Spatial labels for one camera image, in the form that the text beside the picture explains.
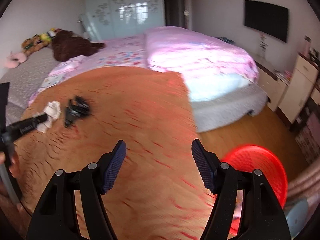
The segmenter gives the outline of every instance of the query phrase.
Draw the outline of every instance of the gray fabric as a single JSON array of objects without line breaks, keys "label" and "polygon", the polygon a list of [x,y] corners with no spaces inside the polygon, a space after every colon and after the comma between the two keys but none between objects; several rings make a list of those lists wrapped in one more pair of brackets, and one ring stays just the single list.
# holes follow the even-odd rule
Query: gray fabric
[{"label": "gray fabric", "polygon": [[6,125],[10,125],[14,122],[20,121],[20,117],[22,116],[25,109],[17,106],[11,102],[8,102],[6,107]]},{"label": "gray fabric", "polygon": [[250,113],[257,115],[268,100],[257,84],[235,90],[212,101],[191,103],[198,132],[210,131],[239,120]]},{"label": "gray fabric", "polygon": [[20,66],[4,74],[0,83],[10,82],[8,101],[25,109],[31,95],[37,91],[50,71],[59,64],[52,49],[43,48],[31,54]]}]

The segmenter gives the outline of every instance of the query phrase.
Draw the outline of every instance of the red plastic basket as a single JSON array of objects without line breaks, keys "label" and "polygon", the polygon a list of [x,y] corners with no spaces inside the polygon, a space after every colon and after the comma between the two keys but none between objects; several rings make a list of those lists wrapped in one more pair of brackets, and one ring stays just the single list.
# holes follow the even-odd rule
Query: red plastic basket
[{"label": "red plastic basket", "polygon": [[[288,181],[280,160],[268,149],[257,145],[242,145],[229,152],[221,162],[229,163],[239,171],[252,172],[260,169],[269,181],[281,207],[287,198]],[[230,233],[236,235],[239,219],[232,221]]]}]

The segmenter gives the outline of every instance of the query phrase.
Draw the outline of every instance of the stuffed animal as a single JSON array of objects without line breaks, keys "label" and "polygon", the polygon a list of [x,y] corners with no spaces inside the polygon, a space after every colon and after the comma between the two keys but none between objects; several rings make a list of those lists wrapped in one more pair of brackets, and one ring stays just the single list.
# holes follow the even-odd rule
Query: stuffed animal
[{"label": "stuffed animal", "polygon": [[12,52],[10,53],[10,56],[7,57],[7,61],[5,62],[4,66],[7,68],[16,68],[17,66],[20,65],[20,63],[23,63],[27,60],[27,56],[20,52],[20,53],[15,53],[13,54]]},{"label": "stuffed animal", "polygon": [[59,31],[52,40],[53,57],[58,61],[67,61],[80,55],[91,56],[104,48],[104,43],[90,42],[82,37],[72,37],[73,32]]},{"label": "stuffed animal", "polygon": [[31,39],[26,39],[22,43],[22,49],[23,53],[26,56],[30,56],[32,53],[41,50],[43,47],[46,47],[49,45],[49,41],[43,41],[41,40],[41,37],[39,35],[33,36]]}]

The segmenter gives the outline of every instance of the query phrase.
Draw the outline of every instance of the black flat screen tv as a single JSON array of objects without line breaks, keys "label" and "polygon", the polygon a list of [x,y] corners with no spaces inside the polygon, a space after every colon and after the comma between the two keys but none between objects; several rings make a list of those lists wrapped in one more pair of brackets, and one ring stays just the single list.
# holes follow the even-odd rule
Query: black flat screen tv
[{"label": "black flat screen tv", "polygon": [[244,0],[244,26],[287,42],[289,9],[265,2]]}]

